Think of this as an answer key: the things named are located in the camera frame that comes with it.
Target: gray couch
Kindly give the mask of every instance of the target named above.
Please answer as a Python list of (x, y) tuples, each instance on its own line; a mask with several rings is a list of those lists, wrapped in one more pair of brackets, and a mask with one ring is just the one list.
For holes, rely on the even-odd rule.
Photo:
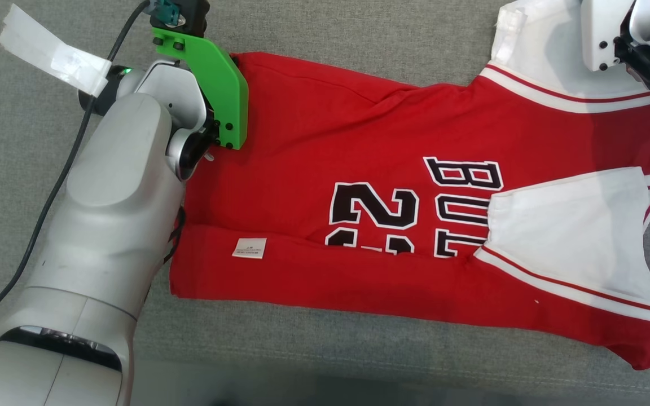
[[(228, 51), (286, 54), (417, 85), (464, 85), (489, 59), (493, 25), (505, 2), (212, 0), (207, 34)], [(136, 5), (17, 3), (65, 42), (101, 56)], [(9, 4), (0, 0), (0, 30)], [(140, 18), (118, 61), (148, 66), (156, 57), (150, 40), (147, 20)], [(81, 116), (72, 88), (0, 48), (0, 288), (20, 260)], [(650, 228), (645, 246), (650, 264)], [(11, 298), (1, 308), (10, 305)], [(151, 359), (650, 403), (650, 370), (635, 372), (603, 348), (514, 329), (184, 301), (169, 295), (166, 269), (152, 286), (136, 350)]]

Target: robotic arm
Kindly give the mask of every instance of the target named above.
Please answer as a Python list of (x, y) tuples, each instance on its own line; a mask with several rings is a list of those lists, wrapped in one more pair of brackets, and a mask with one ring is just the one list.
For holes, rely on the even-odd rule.
[(591, 71), (626, 64), (650, 92), (650, 0), (583, 0), (581, 41)]
[[(209, 5), (176, 1), (144, 9), (158, 52), (175, 61), (146, 72), (92, 65), (107, 67), (106, 86), (98, 77), (72, 80), (96, 90), (95, 100), (81, 92), (80, 102), (104, 118), (72, 167), (33, 274), (0, 319), (1, 405), (129, 404), (134, 329), (176, 241), (184, 182), (209, 147), (245, 142), (247, 84), (203, 38)], [(581, 11), (586, 66), (627, 64), (650, 91), (650, 1), (583, 0)], [(39, 44), (10, 40), (31, 46), (29, 62), (47, 56)], [(40, 67), (60, 78), (76, 72), (54, 66)]]

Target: white tape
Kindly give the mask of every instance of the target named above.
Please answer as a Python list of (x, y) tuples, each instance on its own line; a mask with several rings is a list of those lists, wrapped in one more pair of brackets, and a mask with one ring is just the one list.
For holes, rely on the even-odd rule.
[(508, 60), (513, 56), (516, 49), (518, 37), (521, 34), (523, 26), (526, 24), (528, 16), (521, 8), (508, 10), (502, 7), (498, 12), (498, 23), (495, 29), (495, 39), (490, 51), (490, 58), (503, 65), (508, 64)]
[(68, 46), (16, 5), (11, 5), (5, 17), (0, 44), (15, 56), (90, 95), (100, 95), (107, 84), (112, 62)]

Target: black cable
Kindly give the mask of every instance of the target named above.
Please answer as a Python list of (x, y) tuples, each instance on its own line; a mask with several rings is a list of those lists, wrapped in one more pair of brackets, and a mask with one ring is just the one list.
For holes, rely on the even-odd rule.
[(170, 241), (174, 240), (175, 242), (172, 243), (172, 249), (170, 249), (170, 252), (165, 255), (165, 259), (162, 260), (162, 265), (167, 264), (167, 261), (169, 261), (175, 255), (175, 252), (177, 252), (177, 247), (180, 246), (180, 236), (185, 227), (186, 219), (187, 215), (185, 214), (185, 208), (180, 206), (180, 210), (177, 212), (177, 227), (170, 234)]
[(108, 61), (114, 61), (114, 57), (119, 52), (119, 48), (122, 46), (122, 43), (124, 42), (124, 38), (127, 36), (129, 29), (132, 28), (132, 25), (134, 25), (134, 21), (137, 19), (137, 16), (139, 16), (142, 13), (142, 11), (144, 11), (144, 9), (147, 8), (149, 5), (150, 5), (150, 0), (144, 0), (144, 2), (139, 3), (139, 6), (137, 6), (137, 8), (135, 8), (134, 11), (132, 11), (132, 14), (127, 19), (127, 22), (124, 23), (124, 27), (122, 27), (122, 31), (119, 31), (119, 36), (117, 36), (117, 39), (114, 41), (114, 45), (112, 46), (112, 51), (109, 51), (109, 55), (107, 56)]
[[(132, 27), (132, 25), (134, 25), (134, 21), (137, 19), (137, 16), (139, 16), (148, 5), (150, 5), (150, 0), (145, 0), (144, 2), (140, 3), (139, 6), (137, 6), (137, 8), (135, 8), (135, 10), (129, 16), (129, 19), (124, 24), (122, 31), (119, 32), (119, 36), (114, 42), (112, 51), (110, 51), (109, 56), (107, 56), (108, 61), (114, 61), (114, 57), (117, 55), (117, 52), (119, 52), (119, 48), (122, 46), (124, 38), (127, 36), (129, 29)], [(29, 257), (32, 255), (34, 244), (37, 242), (37, 237), (39, 236), (39, 232), (41, 231), (44, 224), (44, 219), (47, 217), (49, 208), (51, 208), (52, 203), (54, 203), (54, 198), (56, 198), (57, 193), (59, 193), (59, 188), (62, 187), (62, 184), (64, 183), (64, 180), (67, 178), (67, 174), (69, 173), (69, 169), (72, 168), (74, 159), (77, 157), (77, 151), (79, 151), (80, 144), (82, 144), (82, 140), (85, 137), (87, 124), (90, 122), (90, 117), (92, 116), (94, 106), (95, 98), (90, 98), (90, 101), (87, 104), (87, 108), (85, 109), (85, 115), (82, 118), (82, 123), (80, 124), (80, 131), (77, 133), (77, 137), (74, 139), (74, 144), (72, 145), (72, 150), (69, 152), (69, 157), (67, 157), (67, 161), (65, 162), (64, 167), (62, 168), (61, 173), (59, 173), (59, 177), (57, 178), (56, 183), (54, 183), (54, 188), (52, 188), (51, 192), (49, 192), (49, 197), (47, 197), (47, 201), (44, 203), (44, 207), (42, 208), (41, 213), (39, 213), (37, 224), (34, 226), (32, 236), (29, 237), (29, 244), (27, 245), (26, 251), (24, 251), (24, 255), (21, 257), (21, 262), (18, 268), (16, 268), (15, 274), (13, 277), (11, 277), (11, 280), (7, 283), (7, 286), (5, 286), (5, 288), (3, 288), (0, 292), (0, 303), (2, 303), (2, 300), (5, 298), (5, 296), (7, 296), (7, 294), (11, 291), (11, 288), (16, 285), (16, 282), (21, 277), (21, 273), (24, 272), (24, 269), (27, 266), (27, 262), (29, 262)]]

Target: folded jersey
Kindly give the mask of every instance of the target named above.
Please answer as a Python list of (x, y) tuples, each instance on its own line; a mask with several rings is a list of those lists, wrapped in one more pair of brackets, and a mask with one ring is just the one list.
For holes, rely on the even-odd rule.
[[(241, 54), (248, 139), (188, 184), (172, 292), (533, 329), (650, 367), (650, 95), (582, 66), (578, 6), (503, 7), (467, 87)], [(263, 258), (233, 257), (249, 237)]]

